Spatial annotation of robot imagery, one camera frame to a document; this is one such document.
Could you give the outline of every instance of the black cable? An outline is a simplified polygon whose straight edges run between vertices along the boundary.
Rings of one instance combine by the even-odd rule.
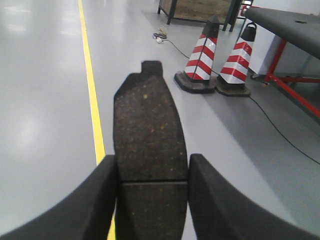
[[[183,56],[185,56],[187,59],[189,59],[189,57],[187,55],[185,55],[182,51],[179,50],[179,48],[177,48],[177,46],[170,40],[166,39],[166,40],[162,40],[162,42],[168,41],[169,43],[171,43]]]
[[[185,55],[182,51],[180,51],[179,48],[177,48],[177,46],[176,46],[172,41],[170,41],[170,40],[168,40],[168,39],[162,40],[162,42],[164,42],[164,41],[170,42],[170,43],[171,43],[183,56],[185,56],[187,59],[190,58],[189,56]]]
[[[309,158],[310,160],[314,161],[316,164],[320,165],[320,162],[314,160],[312,157],[308,156],[307,154],[305,154],[303,151],[301,151],[299,148],[297,148],[292,142],[289,141],[288,138],[286,138],[285,135],[283,135],[283,133],[276,127],[276,125],[271,121],[271,119],[269,118],[269,116],[267,115],[267,113],[265,112],[265,110],[259,105],[259,103],[257,103],[256,100],[254,100],[252,97],[249,96],[249,98],[261,109],[261,111],[264,113],[264,115],[266,116],[266,118],[269,120],[269,122],[272,124],[272,126],[275,128],[275,130],[277,130],[277,132],[292,146],[294,147],[296,150],[298,150],[301,154],[305,155],[307,158]]]
[[[161,39],[167,39],[167,35],[165,35],[164,33],[154,33],[153,34],[153,38],[161,38]]]

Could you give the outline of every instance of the black table top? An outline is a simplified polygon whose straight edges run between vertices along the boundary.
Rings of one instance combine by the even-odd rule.
[[[320,17],[297,12],[250,7],[246,18],[320,59]]]

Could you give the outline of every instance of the workbench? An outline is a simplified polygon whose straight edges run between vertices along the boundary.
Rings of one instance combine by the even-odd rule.
[[[307,110],[320,118],[320,110],[293,90],[288,83],[320,83],[318,78],[278,77],[274,74],[282,52],[289,42],[308,54],[320,59],[320,17],[297,12],[251,7],[245,16],[261,27],[282,38],[266,75]]]

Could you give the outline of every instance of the power cord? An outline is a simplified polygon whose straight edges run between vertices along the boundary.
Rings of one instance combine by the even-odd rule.
[[[163,32],[159,32],[159,33],[154,33],[153,34],[153,38],[156,40],[156,42],[158,44],[161,44],[163,42],[169,42],[171,43],[175,49],[177,49],[183,56],[185,56],[187,59],[189,59],[190,57],[185,55],[172,41],[170,41],[169,39],[167,39],[167,34],[164,34]],[[216,71],[214,70],[211,70],[213,73],[219,75],[219,73],[217,73]]]
[[[316,164],[320,165],[320,162],[314,160],[312,157],[308,156],[306,153],[304,153],[303,151],[301,151],[299,148],[297,148],[292,142],[289,141],[289,139],[283,135],[283,133],[276,127],[276,125],[271,121],[271,119],[269,118],[269,116],[267,115],[267,113],[265,112],[265,110],[259,105],[259,103],[257,103],[256,100],[254,100],[252,97],[249,96],[249,98],[261,109],[261,111],[264,113],[264,115],[266,116],[266,118],[269,120],[269,122],[272,124],[272,126],[274,127],[275,130],[277,130],[277,132],[292,146],[294,147],[296,150],[298,150],[301,154],[305,155],[307,158],[309,158],[310,160],[312,160],[313,162],[315,162]]]
[[[177,48],[177,46],[176,46],[172,41],[170,41],[170,40],[168,40],[168,39],[162,40],[162,42],[165,42],[165,41],[171,43],[171,44],[175,47],[175,49],[177,49],[183,56],[185,56],[187,59],[189,59],[189,57],[188,57],[187,55],[185,55],[182,51],[180,51],[180,49]]]

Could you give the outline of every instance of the red stripe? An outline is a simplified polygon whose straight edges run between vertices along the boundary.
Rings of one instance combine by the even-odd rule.
[[[194,77],[194,72],[186,72],[186,74],[192,79]]]
[[[242,72],[238,71],[237,69],[234,68],[230,68],[230,67],[224,67],[221,70],[222,74],[229,74],[232,75],[242,81],[246,81],[247,76],[245,74],[243,74]]]
[[[204,80],[201,76],[199,76],[198,74],[194,74],[193,75],[193,80]]]
[[[209,49],[208,47],[204,46],[203,52],[204,52],[211,60],[214,59],[215,53],[214,53],[211,49]]]
[[[208,67],[203,61],[199,61],[198,68],[201,68],[207,74],[211,75],[211,67]]]
[[[240,55],[229,56],[227,62],[239,63],[246,69],[249,67],[249,62]]]
[[[209,39],[215,44],[217,45],[217,41],[218,41],[218,38],[212,38],[212,37],[209,37]]]
[[[243,41],[243,42],[240,42],[240,43],[237,43],[235,46],[234,46],[234,49],[233,50],[236,50],[236,49],[243,49],[245,50],[250,56],[251,56],[251,53],[252,53],[252,48],[251,46]]]
[[[203,51],[203,49],[204,49],[204,46],[203,46],[203,45],[201,45],[201,46],[196,46],[196,47],[194,47],[192,53],[201,53],[201,52]]]
[[[197,66],[198,68],[201,68],[203,71],[205,71],[207,74],[211,75],[211,67],[206,65],[203,61],[201,60],[191,60],[186,64],[187,67],[193,67]]]
[[[199,60],[190,60],[188,61],[188,63],[186,64],[186,67],[190,67],[190,66],[197,66],[198,65]]]

